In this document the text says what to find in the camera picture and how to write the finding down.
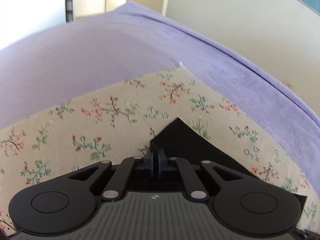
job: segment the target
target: black cloth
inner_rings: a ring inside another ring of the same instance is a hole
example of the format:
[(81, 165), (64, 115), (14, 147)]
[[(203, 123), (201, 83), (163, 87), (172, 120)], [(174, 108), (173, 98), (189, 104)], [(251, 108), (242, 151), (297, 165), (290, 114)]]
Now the black cloth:
[(153, 152), (163, 148), (167, 157), (185, 158), (196, 165), (200, 165), (203, 160), (208, 160), (256, 178), (245, 167), (214, 147), (179, 118), (153, 138), (150, 146)]

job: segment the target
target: flower pattern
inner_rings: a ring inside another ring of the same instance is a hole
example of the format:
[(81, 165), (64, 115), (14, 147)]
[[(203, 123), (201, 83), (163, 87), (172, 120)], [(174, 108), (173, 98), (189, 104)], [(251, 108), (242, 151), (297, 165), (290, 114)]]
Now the flower pattern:
[(287, 177), (285, 177), (285, 179), (287, 180), (286, 185), (282, 185), (281, 188), (290, 191), (290, 192), (297, 192), (298, 191), (298, 187), (293, 187), (293, 182), (291, 179), (288, 179)]
[(213, 105), (208, 106), (206, 101), (208, 101), (204, 96), (198, 95), (197, 99), (191, 98), (190, 101), (195, 104), (195, 107), (191, 107), (192, 111), (196, 111), (196, 108), (199, 108), (202, 112), (209, 114), (208, 108), (214, 108)]
[(252, 143), (256, 142), (258, 140), (258, 133), (256, 130), (249, 131), (249, 126), (245, 126), (244, 130), (241, 131), (241, 129), (238, 126), (235, 126), (233, 129), (231, 126), (229, 126), (229, 129), (233, 132), (234, 135), (237, 135), (239, 139), (241, 139), (244, 136), (248, 136), (250, 141)]
[(9, 157), (10, 155), (17, 156), (18, 151), (24, 148), (24, 137), (26, 133), (22, 130), (21, 133), (16, 134), (14, 126), (11, 129), (11, 134), (0, 141), (0, 148), (2, 149), (5, 156)]
[(29, 177), (26, 179), (27, 185), (33, 185), (34, 183), (40, 183), (40, 180), (43, 176), (51, 175), (51, 170), (47, 168), (48, 162), (45, 164), (42, 163), (41, 160), (35, 161), (36, 169), (29, 170), (28, 163), (24, 162), (23, 170), (20, 172), (21, 176), (28, 175)]
[(99, 147), (99, 143), (102, 140), (102, 137), (97, 136), (93, 138), (93, 143), (87, 143), (85, 141), (85, 136), (80, 136), (80, 142), (76, 141), (76, 136), (72, 135), (72, 145), (76, 147), (76, 152), (80, 151), (81, 149), (90, 149), (93, 150), (91, 152), (91, 161), (98, 160), (104, 158), (106, 156), (106, 152), (112, 150), (110, 144), (102, 143), (101, 147)]
[(225, 109), (225, 110), (227, 110), (227, 111), (229, 111), (229, 112), (234, 111), (234, 112), (237, 113), (237, 116), (240, 115), (240, 111), (239, 111), (238, 107), (237, 107), (235, 104), (233, 104), (230, 100), (228, 100), (228, 99), (225, 98), (225, 97), (222, 97), (222, 101), (227, 104), (227, 105), (221, 105), (221, 104), (219, 104), (219, 106), (220, 106), (222, 109)]
[(261, 177), (262, 181), (267, 182), (267, 183), (273, 184), (273, 182), (271, 182), (272, 179), (279, 179), (279, 173), (277, 171), (274, 171), (273, 165), (271, 164), (270, 161), (269, 161), (269, 165), (267, 168), (265, 166), (263, 167), (263, 171), (259, 171), (257, 168), (254, 168), (254, 170), (253, 170), (253, 168), (252, 168), (251, 172), (256, 175), (259, 175)]
[(168, 72), (165, 73), (165, 74), (160, 72), (160, 73), (157, 74), (157, 76), (161, 77), (162, 79), (166, 79), (166, 80), (170, 81), (171, 78), (173, 77), (173, 75), (170, 72), (172, 72), (172, 71), (168, 70)]
[(54, 110), (50, 109), (49, 114), (53, 114), (56, 112), (57, 116), (63, 120), (63, 113), (73, 113), (75, 110), (73, 108), (69, 108), (68, 105), (71, 103), (71, 100), (69, 99), (66, 102), (62, 102), (59, 106), (57, 106)]
[(248, 149), (245, 149), (243, 152), (246, 156), (250, 157), (252, 160), (254, 159), (255, 161), (259, 162), (260, 158), (257, 156), (257, 153), (260, 151), (257, 147), (253, 148), (254, 155), (250, 153)]
[(198, 116), (195, 119), (191, 119), (191, 123), (192, 123), (192, 129), (194, 131), (196, 131), (202, 138), (206, 139), (206, 140), (210, 140), (211, 137), (209, 136), (207, 130), (205, 129), (205, 127), (209, 127), (210, 126), (210, 122), (202, 122), (202, 117)]
[(49, 133), (54, 132), (54, 127), (52, 126), (52, 121), (49, 120), (47, 123), (41, 123), (39, 124), (39, 130), (38, 133), (39, 135), (36, 137), (36, 144), (33, 144), (31, 147), (36, 150), (38, 149), (40, 151), (40, 145), (41, 144), (47, 144), (47, 137)]
[(117, 97), (110, 96), (110, 101), (106, 103), (107, 107), (101, 107), (100, 102), (97, 101), (97, 99), (93, 99), (91, 104), (95, 109), (92, 110), (85, 110), (81, 109), (81, 112), (85, 114), (86, 116), (90, 117), (92, 114), (95, 114), (95, 117), (97, 118), (96, 124), (98, 121), (102, 121), (102, 112), (105, 112), (107, 115), (110, 113), (111, 115), (111, 120), (110, 120), (110, 125), (115, 128), (115, 121), (116, 121), (116, 116), (119, 115), (124, 115), (127, 117), (129, 123), (135, 123), (137, 122), (137, 119), (130, 119), (130, 115), (135, 115), (136, 110), (138, 108), (141, 108), (140, 105), (137, 103), (131, 104), (130, 102), (126, 102), (126, 105), (128, 107), (125, 108), (125, 112), (121, 111), (121, 108), (117, 107)]
[(146, 118), (155, 119), (159, 115), (159, 110), (154, 109), (153, 106), (149, 106), (147, 110), (149, 111), (149, 113), (143, 115)]
[(160, 95), (159, 98), (162, 100), (164, 98), (169, 97), (170, 104), (175, 104), (177, 102), (176, 98), (181, 97), (180, 92), (187, 93), (187, 94), (190, 93), (190, 89), (186, 89), (183, 83), (180, 83), (180, 84), (173, 83), (172, 85), (167, 85), (166, 82), (161, 81), (160, 85), (165, 87), (165, 91), (167, 91), (167, 93)]
[(6, 214), (18, 191), (103, 159), (144, 156), (149, 141), (176, 117), (259, 179), (308, 196), (298, 226), (320, 230), (320, 198), (290, 156), (184, 68), (128, 79), (0, 130), (0, 227), (14, 233)]
[(136, 78), (132, 78), (132, 79), (127, 79), (125, 80), (124, 82), (125, 83), (128, 83), (132, 86), (135, 86), (136, 88), (138, 87), (142, 87), (142, 88), (145, 88), (146, 85), (142, 84), (141, 81), (138, 79), (139, 77), (136, 77)]

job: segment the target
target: metal pin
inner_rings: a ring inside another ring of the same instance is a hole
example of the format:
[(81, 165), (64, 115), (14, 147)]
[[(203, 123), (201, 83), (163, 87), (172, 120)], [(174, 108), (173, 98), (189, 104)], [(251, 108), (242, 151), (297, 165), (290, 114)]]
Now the metal pin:
[(118, 197), (119, 193), (115, 190), (107, 190), (103, 193), (105, 198), (116, 198)]
[(201, 190), (196, 190), (196, 191), (191, 192), (191, 197), (196, 198), (196, 199), (203, 199), (206, 196), (207, 196), (207, 194)]

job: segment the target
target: lavender towel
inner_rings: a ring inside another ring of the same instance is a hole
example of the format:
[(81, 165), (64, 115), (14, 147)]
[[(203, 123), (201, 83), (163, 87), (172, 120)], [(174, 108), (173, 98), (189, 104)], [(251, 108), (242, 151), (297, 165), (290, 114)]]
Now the lavender towel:
[(239, 54), (133, 2), (0, 51), (0, 128), (68, 98), (180, 61), (268, 132), (320, 195), (316, 114)]

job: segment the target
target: floral fabric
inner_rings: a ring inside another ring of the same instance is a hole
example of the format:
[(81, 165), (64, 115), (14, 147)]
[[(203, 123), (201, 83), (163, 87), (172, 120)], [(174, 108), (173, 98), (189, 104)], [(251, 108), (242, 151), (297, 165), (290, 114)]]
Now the floral fabric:
[(320, 231), (320, 199), (289, 155), (230, 100), (188, 72), (148, 74), (83, 95), (0, 131), (0, 227), (14, 233), (20, 190), (104, 159), (143, 156), (176, 117), (261, 180), (307, 201), (299, 228)]

